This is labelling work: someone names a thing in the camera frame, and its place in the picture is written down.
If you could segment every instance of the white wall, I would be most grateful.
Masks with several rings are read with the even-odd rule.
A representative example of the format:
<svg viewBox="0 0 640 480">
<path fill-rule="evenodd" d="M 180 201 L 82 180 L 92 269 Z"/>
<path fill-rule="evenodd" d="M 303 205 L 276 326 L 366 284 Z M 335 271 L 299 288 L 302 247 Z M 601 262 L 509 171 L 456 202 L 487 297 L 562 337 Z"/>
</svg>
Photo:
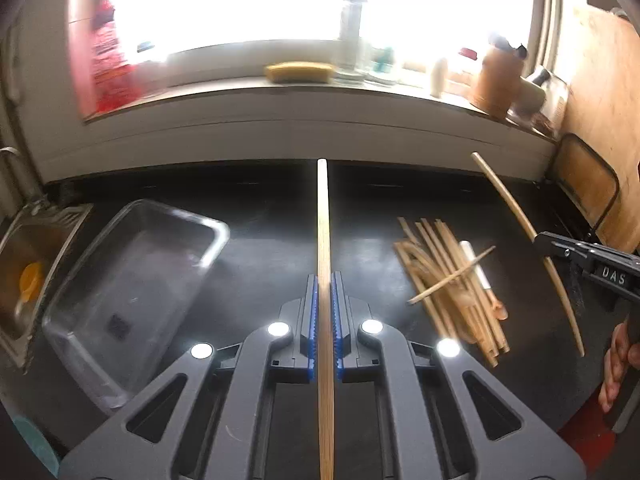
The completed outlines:
<svg viewBox="0 0 640 480">
<path fill-rule="evenodd" d="M 333 158 L 538 179 L 554 145 L 469 110 L 389 94 L 261 87 L 180 96 L 84 123 L 70 75 L 66 0 L 28 0 L 19 18 L 19 115 L 45 182 L 139 166 L 242 158 Z M 87 34 L 87 16 L 74 16 Z"/>
</svg>

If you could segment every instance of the hand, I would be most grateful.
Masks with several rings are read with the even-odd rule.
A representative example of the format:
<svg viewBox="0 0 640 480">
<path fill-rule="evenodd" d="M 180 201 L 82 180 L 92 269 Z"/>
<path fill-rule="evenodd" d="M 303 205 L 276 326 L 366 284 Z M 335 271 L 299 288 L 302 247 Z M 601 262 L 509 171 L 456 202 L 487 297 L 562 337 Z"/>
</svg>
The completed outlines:
<svg viewBox="0 0 640 480">
<path fill-rule="evenodd" d="M 625 321 L 613 329 L 611 348 L 604 356 L 604 382 L 598 396 L 603 412 L 608 413 L 616 400 L 629 365 L 640 370 L 640 343 L 629 346 Z"/>
</svg>

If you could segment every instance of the white bottle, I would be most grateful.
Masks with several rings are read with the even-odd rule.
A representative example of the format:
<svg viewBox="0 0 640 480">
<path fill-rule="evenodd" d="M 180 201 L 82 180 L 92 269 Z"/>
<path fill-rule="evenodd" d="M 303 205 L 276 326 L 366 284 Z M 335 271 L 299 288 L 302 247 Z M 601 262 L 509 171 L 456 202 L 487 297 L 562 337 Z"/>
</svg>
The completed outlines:
<svg viewBox="0 0 640 480">
<path fill-rule="evenodd" d="M 431 97 L 440 99 L 449 73 L 449 63 L 446 57 L 436 60 L 431 69 Z"/>
</svg>

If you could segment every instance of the sponge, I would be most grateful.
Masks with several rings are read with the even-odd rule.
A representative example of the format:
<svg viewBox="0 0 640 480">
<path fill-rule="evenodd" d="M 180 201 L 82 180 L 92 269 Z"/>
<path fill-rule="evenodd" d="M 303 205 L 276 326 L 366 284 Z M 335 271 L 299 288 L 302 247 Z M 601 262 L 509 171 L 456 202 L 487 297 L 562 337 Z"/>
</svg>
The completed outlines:
<svg viewBox="0 0 640 480">
<path fill-rule="evenodd" d="M 264 75 L 273 83 L 328 83 L 334 66 L 328 63 L 289 61 L 264 67 Z"/>
</svg>

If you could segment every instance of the wooden dowel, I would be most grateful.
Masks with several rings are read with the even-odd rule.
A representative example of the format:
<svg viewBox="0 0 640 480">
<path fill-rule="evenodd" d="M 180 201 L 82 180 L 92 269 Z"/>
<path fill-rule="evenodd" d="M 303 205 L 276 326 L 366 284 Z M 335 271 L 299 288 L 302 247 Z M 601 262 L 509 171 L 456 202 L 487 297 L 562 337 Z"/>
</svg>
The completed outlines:
<svg viewBox="0 0 640 480">
<path fill-rule="evenodd" d="M 425 224 L 428 223 L 424 218 L 421 218 L 420 220 Z M 429 233 L 427 232 L 427 230 L 424 228 L 424 225 L 422 225 L 420 222 L 416 222 L 415 227 L 418 229 L 418 232 L 422 235 L 424 242 L 427 244 L 427 247 L 431 251 L 431 254 L 436 260 L 436 263 L 440 267 L 440 270 L 442 271 L 443 275 L 446 276 L 448 274 L 447 266 L 444 263 L 444 260 L 442 259 L 442 255 L 440 254 L 440 251 L 436 247 L 433 240 L 431 240 L 431 237 L 429 236 Z"/>
<path fill-rule="evenodd" d="M 415 270 L 418 273 L 418 277 L 422 279 L 423 284 L 426 283 L 427 285 L 433 285 L 434 282 L 438 281 L 436 277 L 433 275 L 433 273 L 429 272 L 429 269 L 427 269 L 427 267 L 425 267 L 420 261 L 416 260 L 415 262 L 413 262 L 413 265 Z M 447 309 L 447 305 L 446 305 L 447 300 L 450 300 L 448 296 L 443 296 L 443 295 L 438 296 L 437 293 L 433 295 L 433 304 L 436 307 L 437 311 L 439 312 L 440 317 L 442 318 L 444 326 L 446 327 L 447 332 L 449 333 L 449 337 L 453 339 L 458 339 L 458 331 L 456 330 L 451 314 Z"/>
<path fill-rule="evenodd" d="M 448 269 L 450 273 L 451 272 L 455 272 L 456 271 L 456 266 L 451 261 L 451 258 L 449 257 L 449 254 L 447 253 L 447 251 L 443 247 L 440 239 L 438 238 L 438 235 L 433 230 L 433 227 L 431 227 L 429 222 L 427 222 L 424 218 L 421 218 L 420 220 L 422 220 L 422 225 L 424 225 L 424 228 L 427 229 L 427 232 L 428 232 L 429 236 L 431 237 L 431 240 L 433 241 L 434 245 L 436 246 L 436 250 L 440 253 L 440 257 L 444 262 L 443 263 L 443 270 L 446 267 L 446 269 Z"/>
<path fill-rule="evenodd" d="M 400 222 L 400 227 L 402 227 L 402 231 L 404 231 L 404 234 L 406 235 L 407 238 L 409 238 L 411 243 L 419 246 L 420 242 L 418 241 L 418 238 L 414 235 L 414 232 L 411 231 L 411 229 L 409 228 L 409 224 L 406 222 L 404 217 L 399 216 L 398 221 Z"/>
<path fill-rule="evenodd" d="M 318 160 L 318 430 L 320 479 L 334 478 L 334 329 L 326 160 Z"/>
<path fill-rule="evenodd" d="M 423 298 L 427 298 L 428 296 L 430 296 L 431 294 L 433 294 L 436 290 L 440 290 L 443 286 L 447 285 L 447 283 L 452 282 L 453 280 L 455 280 L 456 278 L 462 276 L 465 272 L 468 272 L 469 269 L 472 269 L 473 266 L 478 263 L 480 260 L 482 260 L 485 256 L 487 256 L 487 254 L 489 254 L 491 251 L 493 251 L 495 249 L 495 245 L 489 247 L 487 250 L 483 251 L 479 256 L 476 256 L 475 259 L 473 259 L 472 261 L 470 261 L 468 264 L 460 267 L 458 270 L 456 270 L 455 272 L 453 272 L 452 274 L 450 274 L 449 276 L 447 276 L 446 278 L 443 278 L 442 280 L 440 280 L 438 283 L 436 283 L 433 286 L 430 286 L 427 290 L 425 290 L 424 292 L 421 292 L 420 294 L 418 294 L 417 296 L 412 297 L 409 300 L 409 303 L 414 304 L 414 303 L 418 303 L 418 301 L 422 300 Z"/>
<path fill-rule="evenodd" d="M 507 188 L 505 187 L 503 182 L 500 180 L 500 178 L 494 173 L 494 170 L 492 170 L 491 167 L 489 167 L 489 165 L 484 161 L 484 159 L 479 155 L 479 153 L 473 152 L 471 154 L 471 157 L 476 162 L 476 164 L 480 167 L 480 169 L 486 175 L 486 177 L 494 185 L 496 191 L 500 193 L 500 196 L 504 199 L 504 201 L 507 203 L 507 206 L 509 206 L 509 209 L 511 209 L 511 212 L 513 212 L 513 214 L 515 215 L 516 220 L 518 220 L 518 222 L 524 229 L 524 232 L 529 237 L 529 240 L 533 242 L 533 240 L 536 238 L 536 230 L 533 228 L 533 225 L 531 225 L 531 222 L 529 221 L 527 216 L 524 214 L 524 211 L 518 205 L 514 197 L 511 195 L 511 193 L 509 193 L 509 190 L 507 190 Z M 560 303 L 562 303 L 562 308 L 564 308 L 564 313 L 566 314 L 567 319 L 569 320 L 569 325 L 571 326 L 571 330 L 574 333 L 574 339 L 578 347 L 578 352 L 580 352 L 580 355 L 583 356 L 584 344 L 582 343 L 580 328 L 578 327 L 578 322 L 575 319 L 574 309 L 571 306 L 569 297 L 566 294 L 566 290 L 564 289 L 562 280 L 560 279 L 560 276 L 558 276 L 558 271 L 556 270 L 556 266 L 551 261 L 551 258 L 549 258 L 548 256 L 546 256 L 543 259 L 543 263 L 545 265 L 546 272 L 548 272 L 549 277 L 551 278 L 551 281 L 553 282 L 556 288 L 556 292 L 558 293 L 558 296 L 560 298 Z"/>
<path fill-rule="evenodd" d="M 444 242 L 445 247 L 449 249 L 449 253 L 451 254 L 451 258 L 453 259 L 453 262 L 459 268 L 464 266 L 465 262 L 460 259 L 460 254 L 457 252 L 458 242 L 454 238 L 453 234 L 446 229 L 444 222 L 441 222 L 440 220 L 436 220 L 435 225 L 436 225 L 436 229 L 440 233 L 440 237 L 442 238 L 442 241 Z M 463 282 L 465 283 L 466 288 L 469 291 L 469 294 L 471 294 L 471 297 L 473 298 L 473 308 L 476 313 L 476 317 L 478 318 L 479 331 L 482 335 L 482 339 L 487 345 L 488 351 L 492 355 L 497 356 L 498 345 L 494 337 L 494 333 L 492 332 L 491 327 L 489 326 L 489 323 L 487 321 L 486 315 L 484 313 L 484 308 L 482 307 L 482 298 L 478 296 L 478 292 L 475 290 L 471 282 L 471 277 L 473 275 L 475 275 L 475 273 L 470 272 L 465 276 L 463 276 L 462 279 L 463 279 Z"/>
<path fill-rule="evenodd" d="M 398 257 L 400 258 L 400 261 L 402 262 L 402 266 L 404 267 L 404 270 L 409 275 L 409 278 L 411 279 L 411 281 L 414 283 L 416 290 L 424 290 L 424 283 L 418 277 L 417 273 L 415 272 L 415 269 L 412 267 L 409 254 L 404 250 L 404 247 L 400 242 L 394 243 L 394 247 L 396 249 L 396 252 L 398 253 Z M 447 337 L 448 336 L 447 330 L 444 327 L 442 319 L 440 318 L 440 314 L 438 314 L 436 307 L 433 304 L 433 301 L 431 301 L 431 298 L 424 298 L 424 300 L 422 301 L 422 304 L 424 305 L 425 310 L 431 317 L 431 320 L 433 321 L 433 324 L 436 328 L 436 331 L 438 332 L 438 335 L 441 338 Z"/>
<path fill-rule="evenodd" d="M 418 258 L 418 260 L 420 260 L 420 261 L 425 261 L 426 260 L 425 263 L 427 263 L 427 266 L 428 266 L 428 268 L 430 268 L 431 273 L 434 276 L 438 277 L 438 279 L 440 281 L 445 279 L 445 274 L 444 273 L 436 273 L 435 272 L 437 269 L 433 269 L 433 265 L 434 265 L 433 262 L 430 260 L 430 258 L 427 256 L 427 254 L 424 253 L 424 251 L 421 248 L 417 248 L 417 247 L 415 247 L 413 244 L 411 244 L 409 242 L 404 242 L 404 246 L 407 248 L 407 250 L 410 250 L 414 254 L 414 256 L 416 256 L 416 258 Z M 456 267 L 453 266 L 453 268 L 454 268 L 453 273 L 455 273 L 456 272 Z M 453 290 L 449 291 L 449 295 L 450 295 L 451 299 L 456 303 L 456 306 L 458 306 L 459 310 L 461 312 L 464 310 L 463 315 L 465 316 L 465 320 L 468 323 L 469 328 L 471 329 L 473 336 L 476 338 L 476 341 L 482 347 L 483 351 L 485 351 L 487 354 L 489 354 L 490 352 L 492 354 L 497 354 L 497 348 L 495 349 L 495 352 L 493 352 L 494 346 L 495 346 L 493 344 L 493 341 L 492 340 L 489 341 L 490 338 L 487 337 L 484 334 L 484 331 L 483 331 L 484 323 L 483 323 L 482 318 L 479 315 L 479 313 L 476 312 L 476 308 L 475 308 L 474 302 L 471 301 L 470 308 L 469 308 L 469 305 L 462 305 L 461 302 L 460 302 L 460 299 L 461 299 L 460 298 L 460 291 L 461 291 L 460 286 L 459 285 L 457 285 L 457 286 L 453 285 L 453 286 L 454 286 L 454 288 L 453 288 Z"/>
<path fill-rule="evenodd" d="M 442 232 L 444 233 L 444 235 L 450 240 L 450 244 L 451 244 L 450 250 L 452 251 L 452 256 L 454 260 L 458 262 L 459 265 L 463 265 L 464 263 L 473 261 L 473 260 L 469 260 L 465 256 L 465 254 L 462 251 L 462 248 L 460 247 L 458 240 L 456 240 L 456 237 L 453 235 L 453 232 L 451 232 L 451 229 L 449 229 L 449 226 L 447 226 L 444 222 L 438 221 L 438 220 L 436 220 L 436 226 L 439 229 L 442 229 Z M 482 288 L 482 285 L 480 284 L 478 275 L 475 272 L 470 272 L 467 275 L 467 278 L 469 280 L 469 283 L 473 291 L 476 294 L 476 297 L 478 298 L 478 301 L 480 304 L 479 306 L 482 308 L 484 316 L 486 316 L 486 322 L 488 323 L 489 328 L 491 329 L 495 342 L 502 350 L 504 350 L 505 352 L 508 352 L 510 348 L 507 343 L 507 338 L 505 338 L 504 336 L 504 332 L 502 331 L 502 327 L 500 326 L 500 323 L 498 322 L 497 319 L 495 319 L 492 305 L 489 302 L 489 298 L 487 297 L 484 288 Z"/>
<path fill-rule="evenodd" d="M 420 226 L 419 228 L 422 227 L 420 224 L 416 222 L 416 227 L 418 226 Z M 433 242 L 430 241 L 429 235 L 426 233 L 424 228 L 422 228 L 420 232 L 426 236 L 425 242 L 427 242 L 428 245 L 431 243 L 430 247 L 432 247 Z M 425 267 L 422 263 L 424 256 L 426 256 L 426 254 L 424 254 L 424 251 L 420 250 L 420 248 L 416 248 L 413 244 L 408 242 L 406 242 L 404 245 L 406 247 L 411 246 L 411 248 L 415 251 L 414 256 L 416 256 L 418 259 L 415 265 L 418 270 L 422 271 L 422 273 L 425 275 L 425 278 L 427 276 L 430 277 L 430 280 L 427 280 L 430 285 L 434 285 L 435 283 L 439 282 L 441 279 L 443 279 L 447 275 L 447 269 L 444 267 L 444 263 L 442 259 L 439 260 L 440 264 L 435 269 L 439 272 L 438 273 L 429 272 L 427 267 Z M 455 319 L 453 320 L 454 328 L 456 329 L 456 334 L 459 334 L 460 337 L 464 339 L 466 342 L 470 344 L 474 344 L 478 342 L 475 336 L 475 334 L 478 333 L 478 327 L 477 327 L 477 323 L 474 321 L 474 318 L 470 313 L 468 303 L 465 303 L 465 301 L 463 301 L 463 298 L 462 298 L 462 295 L 467 293 L 459 285 L 455 285 L 453 283 L 450 285 L 451 286 L 447 287 L 446 290 L 444 290 L 443 292 L 448 295 L 449 303 L 458 313 L 458 316 L 457 317 L 454 316 Z"/>
<path fill-rule="evenodd" d="M 422 221 L 422 223 L 416 222 L 415 226 L 422 235 L 424 242 L 427 244 L 427 247 L 431 251 L 431 254 L 438 264 L 438 269 L 442 274 L 439 277 L 439 279 L 441 280 L 442 278 L 444 278 L 444 276 L 449 274 L 449 270 L 447 269 L 447 265 L 444 262 L 440 251 L 436 247 L 434 241 L 431 239 L 431 236 L 425 228 L 425 225 L 428 225 L 428 222 L 425 218 L 421 218 L 420 220 Z M 457 309 L 459 314 L 457 317 L 454 316 L 454 323 L 456 325 L 456 328 L 458 329 L 460 337 L 469 344 L 477 343 L 478 340 L 474 336 L 477 331 L 477 327 L 473 326 L 473 318 L 469 316 L 468 303 L 465 303 L 462 299 L 463 295 L 468 296 L 468 292 L 465 291 L 461 285 L 455 285 L 453 283 L 447 287 L 446 292 L 449 293 L 451 303 Z"/>
<path fill-rule="evenodd" d="M 420 247 L 412 244 L 411 242 L 403 242 L 404 248 L 409 251 L 421 264 L 424 265 L 426 270 L 436 277 L 436 281 L 439 282 L 445 277 L 445 274 L 440 272 L 440 269 L 436 266 L 434 261 L 424 252 Z"/>
</svg>

